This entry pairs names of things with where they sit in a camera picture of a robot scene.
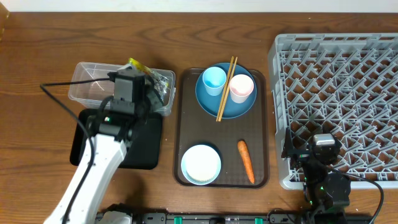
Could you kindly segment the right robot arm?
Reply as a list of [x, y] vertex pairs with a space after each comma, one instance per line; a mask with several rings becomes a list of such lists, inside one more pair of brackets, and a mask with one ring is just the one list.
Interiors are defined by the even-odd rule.
[[351, 181], [329, 166], [337, 160], [341, 143], [326, 129], [310, 138], [310, 143], [298, 149], [290, 129], [285, 129], [282, 158], [301, 168], [304, 173], [303, 191], [311, 208], [297, 216], [295, 223], [347, 223], [344, 208], [349, 205]]

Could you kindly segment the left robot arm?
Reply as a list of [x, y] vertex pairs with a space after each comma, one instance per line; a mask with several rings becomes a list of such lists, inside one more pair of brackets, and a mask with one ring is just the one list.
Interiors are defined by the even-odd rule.
[[46, 223], [96, 223], [106, 189], [120, 164], [131, 153], [135, 169], [153, 169], [159, 160], [162, 115], [158, 92], [166, 82], [148, 75], [106, 77], [114, 82], [96, 113], [77, 125], [86, 136], [80, 163], [62, 199]]

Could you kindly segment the green yellow snack wrapper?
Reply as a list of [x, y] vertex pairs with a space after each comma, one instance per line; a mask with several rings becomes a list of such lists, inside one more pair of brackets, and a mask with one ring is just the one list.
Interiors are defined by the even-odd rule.
[[133, 58], [129, 58], [128, 64], [140, 75], [146, 75], [154, 81], [154, 88], [159, 94], [165, 95], [169, 88], [169, 79], [161, 75], [159, 72], [145, 66]]

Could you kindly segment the light blue rice bowl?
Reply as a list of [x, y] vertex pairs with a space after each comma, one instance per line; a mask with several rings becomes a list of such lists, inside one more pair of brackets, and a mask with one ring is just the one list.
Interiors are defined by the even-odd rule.
[[214, 148], [198, 144], [184, 153], [180, 167], [183, 176], [191, 184], [207, 185], [220, 174], [221, 157]]

